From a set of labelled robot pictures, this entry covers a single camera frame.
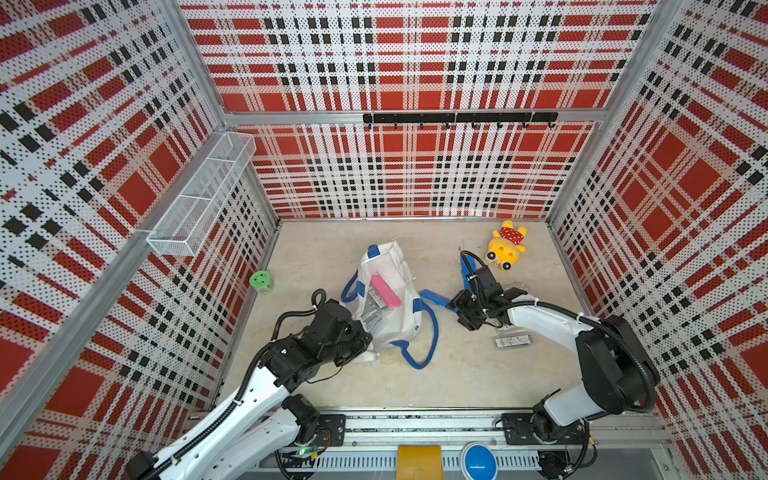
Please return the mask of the clear case barcode label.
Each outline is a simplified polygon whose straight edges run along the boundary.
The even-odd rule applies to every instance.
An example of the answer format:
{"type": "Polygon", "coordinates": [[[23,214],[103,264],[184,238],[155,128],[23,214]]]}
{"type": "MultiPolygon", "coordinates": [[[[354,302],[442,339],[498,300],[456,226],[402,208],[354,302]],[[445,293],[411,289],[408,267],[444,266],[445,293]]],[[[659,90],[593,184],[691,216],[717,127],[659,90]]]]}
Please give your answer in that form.
{"type": "Polygon", "coordinates": [[[531,346],[533,337],[530,334],[499,335],[493,338],[494,345],[499,350],[516,349],[531,346]]]}

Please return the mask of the white canvas bag blue handles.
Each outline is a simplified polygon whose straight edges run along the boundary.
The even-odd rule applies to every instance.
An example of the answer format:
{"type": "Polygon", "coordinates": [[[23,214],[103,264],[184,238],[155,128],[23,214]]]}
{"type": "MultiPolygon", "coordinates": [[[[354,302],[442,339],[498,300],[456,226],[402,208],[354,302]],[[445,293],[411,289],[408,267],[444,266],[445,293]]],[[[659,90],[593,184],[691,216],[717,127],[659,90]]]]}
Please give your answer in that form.
{"type": "Polygon", "coordinates": [[[439,326],[437,317],[413,285],[413,275],[397,241],[373,244],[341,293],[341,302],[372,336],[371,343],[355,361],[373,362],[389,349],[400,351],[415,370],[426,368],[435,353],[439,326]],[[409,352],[410,342],[422,331],[422,320],[432,322],[433,337],[423,360],[409,352]]]}

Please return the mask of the pink pencil case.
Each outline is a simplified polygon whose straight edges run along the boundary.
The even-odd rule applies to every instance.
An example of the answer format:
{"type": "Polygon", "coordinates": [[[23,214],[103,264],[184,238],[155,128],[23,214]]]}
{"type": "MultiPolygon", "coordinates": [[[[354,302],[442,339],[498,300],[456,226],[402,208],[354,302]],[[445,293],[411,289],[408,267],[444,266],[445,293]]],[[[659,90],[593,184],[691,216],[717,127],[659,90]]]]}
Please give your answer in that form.
{"type": "Polygon", "coordinates": [[[402,304],[399,297],[380,275],[371,277],[370,287],[372,298],[379,308],[396,308],[402,304]]]}

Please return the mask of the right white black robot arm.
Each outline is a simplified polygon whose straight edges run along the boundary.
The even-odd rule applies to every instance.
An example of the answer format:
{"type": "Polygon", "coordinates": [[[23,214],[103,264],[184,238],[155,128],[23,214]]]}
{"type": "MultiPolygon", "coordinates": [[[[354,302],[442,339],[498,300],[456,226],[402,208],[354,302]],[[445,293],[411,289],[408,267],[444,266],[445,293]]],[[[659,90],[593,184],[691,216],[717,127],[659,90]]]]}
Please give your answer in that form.
{"type": "Polygon", "coordinates": [[[503,289],[474,253],[460,252],[466,288],[449,301],[470,331],[496,320],[502,327],[542,336],[576,355],[580,380],[533,407],[533,434],[554,444],[574,425],[625,412],[647,413],[657,401],[659,373],[629,322],[593,318],[544,302],[528,292],[503,289]]]}

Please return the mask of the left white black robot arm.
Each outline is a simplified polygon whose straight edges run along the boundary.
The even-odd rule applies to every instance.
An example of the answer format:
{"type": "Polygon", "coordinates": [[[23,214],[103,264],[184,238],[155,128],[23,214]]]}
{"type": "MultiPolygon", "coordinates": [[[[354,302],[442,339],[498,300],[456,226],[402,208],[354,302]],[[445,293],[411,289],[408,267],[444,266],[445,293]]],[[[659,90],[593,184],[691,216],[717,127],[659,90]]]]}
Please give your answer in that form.
{"type": "Polygon", "coordinates": [[[252,358],[238,389],[189,431],[159,452],[140,452],[126,479],[236,479],[266,456],[315,436],[319,413],[297,388],[332,363],[342,368],[373,337],[326,292],[312,306],[287,311],[252,358]]]}

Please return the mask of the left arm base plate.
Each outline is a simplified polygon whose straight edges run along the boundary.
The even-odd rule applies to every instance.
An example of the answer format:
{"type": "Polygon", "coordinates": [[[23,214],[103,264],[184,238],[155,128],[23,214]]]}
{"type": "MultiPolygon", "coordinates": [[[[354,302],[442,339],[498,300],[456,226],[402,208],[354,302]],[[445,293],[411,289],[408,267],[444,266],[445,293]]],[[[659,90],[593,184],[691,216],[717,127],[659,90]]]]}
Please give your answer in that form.
{"type": "Polygon", "coordinates": [[[320,414],[309,422],[297,438],[300,445],[309,445],[321,450],[340,447],[344,444],[347,416],[344,414],[320,414]]]}

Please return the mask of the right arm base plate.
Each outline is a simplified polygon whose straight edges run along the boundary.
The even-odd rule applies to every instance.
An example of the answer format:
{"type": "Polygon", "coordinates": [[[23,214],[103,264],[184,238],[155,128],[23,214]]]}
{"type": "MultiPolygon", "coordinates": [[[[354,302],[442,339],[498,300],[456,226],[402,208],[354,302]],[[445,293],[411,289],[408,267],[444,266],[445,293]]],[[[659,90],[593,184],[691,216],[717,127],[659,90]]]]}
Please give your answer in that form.
{"type": "Polygon", "coordinates": [[[577,445],[584,440],[579,422],[560,426],[540,412],[512,412],[501,416],[508,445],[577,445]]]}

